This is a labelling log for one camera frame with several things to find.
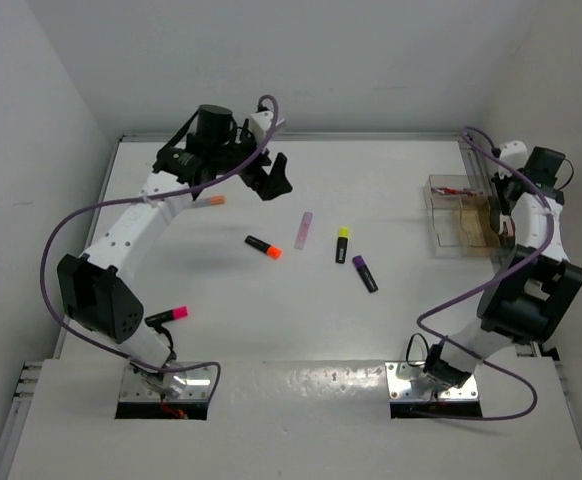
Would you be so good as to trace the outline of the red gel pen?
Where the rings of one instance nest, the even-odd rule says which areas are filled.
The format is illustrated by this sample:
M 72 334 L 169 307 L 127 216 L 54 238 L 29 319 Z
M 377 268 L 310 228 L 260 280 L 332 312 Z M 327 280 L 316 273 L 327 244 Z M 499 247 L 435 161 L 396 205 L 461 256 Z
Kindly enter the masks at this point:
M 439 196 L 465 196 L 465 197 L 477 197 L 481 195 L 480 191 L 472 189 L 454 189 L 449 187 L 433 187 L 431 192 Z

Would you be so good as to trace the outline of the pink eraser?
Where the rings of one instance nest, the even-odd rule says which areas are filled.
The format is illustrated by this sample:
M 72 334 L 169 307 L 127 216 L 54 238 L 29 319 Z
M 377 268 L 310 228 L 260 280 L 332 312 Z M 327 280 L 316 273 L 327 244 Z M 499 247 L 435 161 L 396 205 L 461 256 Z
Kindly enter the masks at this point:
M 500 232 L 499 234 L 504 238 L 515 237 L 515 225 L 509 216 L 500 217 Z

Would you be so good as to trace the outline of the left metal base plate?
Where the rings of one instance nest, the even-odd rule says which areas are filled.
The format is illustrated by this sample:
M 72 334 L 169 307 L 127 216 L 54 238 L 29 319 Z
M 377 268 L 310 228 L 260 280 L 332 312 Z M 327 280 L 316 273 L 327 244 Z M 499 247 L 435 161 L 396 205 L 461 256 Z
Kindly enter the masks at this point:
M 122 375 L 119 400 L 121 402 L 206 401 L 216 380 L 210 367 L 186 372 L 166 373 L 161 377 L 128 365 Z

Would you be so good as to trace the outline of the orange black highlighter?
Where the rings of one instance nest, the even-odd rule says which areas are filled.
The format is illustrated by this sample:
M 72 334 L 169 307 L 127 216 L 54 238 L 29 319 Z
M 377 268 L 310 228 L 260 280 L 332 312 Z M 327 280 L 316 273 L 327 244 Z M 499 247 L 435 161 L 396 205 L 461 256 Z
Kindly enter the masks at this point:
M 282 255 L 282 250 L 274 245 L 271 245 L 261 239 L 258 239 L 254 236 L 248 235 L 245 237 L 244 240 L 245 244 L 264 253 L 269 258 L 277 260 Z

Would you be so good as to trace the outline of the yellow black highlighter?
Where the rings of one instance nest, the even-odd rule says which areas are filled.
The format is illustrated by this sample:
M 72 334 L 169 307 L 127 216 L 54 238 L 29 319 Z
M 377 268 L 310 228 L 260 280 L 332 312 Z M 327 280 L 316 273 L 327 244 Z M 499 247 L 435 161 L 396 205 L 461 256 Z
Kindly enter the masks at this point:
M 349 229 L 347 227 L 340 227 L 337 232 L 336 241 L 335 262 L 337 264 L 344 264 L 346 261 L 348 241 L 349 241 Z

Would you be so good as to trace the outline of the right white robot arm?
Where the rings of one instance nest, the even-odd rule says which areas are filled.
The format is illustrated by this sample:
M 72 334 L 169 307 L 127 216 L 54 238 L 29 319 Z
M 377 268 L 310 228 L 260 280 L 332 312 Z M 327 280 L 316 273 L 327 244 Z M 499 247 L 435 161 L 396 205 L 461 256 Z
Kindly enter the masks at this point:
M 582 287 L 582 268 L 568 259 L 561 241 L 564 194 L 557 173 L 567 158 L 521 142 L 499 146 L 492 178 L 492 224 L 514 239 L 497 277 L 482 293 L 477 317 L 430 347 L 423 371 L 437 383 L 461 387 L 477 366 L 515 344 L 543 343 L 556 330 Z

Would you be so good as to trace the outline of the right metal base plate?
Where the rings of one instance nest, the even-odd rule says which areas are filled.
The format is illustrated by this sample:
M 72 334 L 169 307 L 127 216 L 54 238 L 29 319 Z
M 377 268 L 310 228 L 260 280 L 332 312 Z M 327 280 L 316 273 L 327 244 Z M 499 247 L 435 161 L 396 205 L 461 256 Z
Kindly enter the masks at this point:
M 385 363 L 391 403 L 474 402 L 479 400 L 477 382 L 471 376 L 461 387 L 437 383 L 424 373 L 424 362 L 391 361 Z

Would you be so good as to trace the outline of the orange clear highlighter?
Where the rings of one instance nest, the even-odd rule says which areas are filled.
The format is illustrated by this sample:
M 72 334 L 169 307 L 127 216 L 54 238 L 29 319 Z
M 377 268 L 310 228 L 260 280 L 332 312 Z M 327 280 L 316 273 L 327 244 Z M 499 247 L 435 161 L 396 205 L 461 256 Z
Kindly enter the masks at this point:
M 198 198 L 190 203 L 189 208 L 204 208 L 211 206 L 220 206 L 226 202 L 224 195 L 211 196 L 206 198 Z

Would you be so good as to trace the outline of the purple black highlighter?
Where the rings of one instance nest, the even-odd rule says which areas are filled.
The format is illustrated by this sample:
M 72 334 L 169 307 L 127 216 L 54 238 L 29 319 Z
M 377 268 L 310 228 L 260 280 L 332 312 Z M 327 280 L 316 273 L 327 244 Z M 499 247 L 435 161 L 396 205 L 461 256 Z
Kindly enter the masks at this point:
M 377 283 L 363 257 L 361 255 L 354 256 L 352 258 L 352 263 L 367 291 L 369 293 L 377 292 Z

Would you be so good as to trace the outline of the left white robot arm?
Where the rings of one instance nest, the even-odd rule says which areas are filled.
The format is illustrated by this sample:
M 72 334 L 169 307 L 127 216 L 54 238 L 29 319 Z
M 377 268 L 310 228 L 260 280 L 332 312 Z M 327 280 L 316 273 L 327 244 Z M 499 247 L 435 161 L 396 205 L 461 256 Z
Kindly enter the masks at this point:
M 144 320 L 131 283 L 157 239 L 200 194 L 234 176 L 261 200 L 291 192 L 287 158 L 267 145 L 285 125 L 277 106 L 259 105 L 243 123 L 231 110 L 201 105 L 162 146 L 140 194 L 78 256 L 57 266 L 64 314 L 105 337 L 115 354 L 150 375 L 172 371 L 175 354 Z

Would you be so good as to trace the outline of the pink black highlighter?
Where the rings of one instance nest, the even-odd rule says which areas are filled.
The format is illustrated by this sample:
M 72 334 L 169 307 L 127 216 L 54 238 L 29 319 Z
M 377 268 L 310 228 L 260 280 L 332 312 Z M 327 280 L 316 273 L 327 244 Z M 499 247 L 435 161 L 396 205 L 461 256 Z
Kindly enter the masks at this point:
M 188 308 L 186 306 L 180 306 L 167 311 L 160 312 L 158 314 L 149 316 L 145 319 L 145 323 L 150 327 L 161 326 L 165 323 L 172 321 L 184 319 L 188 316 Z

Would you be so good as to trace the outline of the pink translucent highlighter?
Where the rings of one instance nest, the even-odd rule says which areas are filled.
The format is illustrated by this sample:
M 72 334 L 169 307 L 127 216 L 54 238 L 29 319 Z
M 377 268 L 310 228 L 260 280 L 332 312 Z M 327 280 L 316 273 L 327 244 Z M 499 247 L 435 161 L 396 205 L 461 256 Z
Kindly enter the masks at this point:
M 313 218 L 312 212 L 307 211 L 303 214 L 294 243 L 295 249 L 302 250 L 304 248 L 308 232 L 311 226 L 312 218 Z

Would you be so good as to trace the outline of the metal base plate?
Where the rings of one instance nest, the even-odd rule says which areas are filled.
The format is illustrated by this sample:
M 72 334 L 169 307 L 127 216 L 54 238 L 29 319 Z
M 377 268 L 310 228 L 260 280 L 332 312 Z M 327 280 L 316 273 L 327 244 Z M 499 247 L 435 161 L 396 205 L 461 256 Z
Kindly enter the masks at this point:
M 186 372 L 166 373 L 161 377 L 128 365 L 122 375 L 119 400 L 121 402 L 206 401 L 216 380 L 210 367 Z
M 391 361 L 385 363 L 391 403 L 474 402 L 479 400 L 477 382 L 471 376 L 461 387 L 437 383 L 424 373 L 424 362 Z

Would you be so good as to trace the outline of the clear acrylic container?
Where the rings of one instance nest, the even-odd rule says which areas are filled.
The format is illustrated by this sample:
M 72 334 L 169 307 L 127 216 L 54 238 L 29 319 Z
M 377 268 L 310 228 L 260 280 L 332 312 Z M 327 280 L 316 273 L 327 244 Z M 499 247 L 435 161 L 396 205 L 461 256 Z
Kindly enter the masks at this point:
M 439 196 L 433 187 L 472 189 L 477 197 Z M 486 258 L 499 263 L 505 249 L 489 223 L 490 189 L 473 175 L 430 175 L 423 188 L 433 255 L 440 259 Z

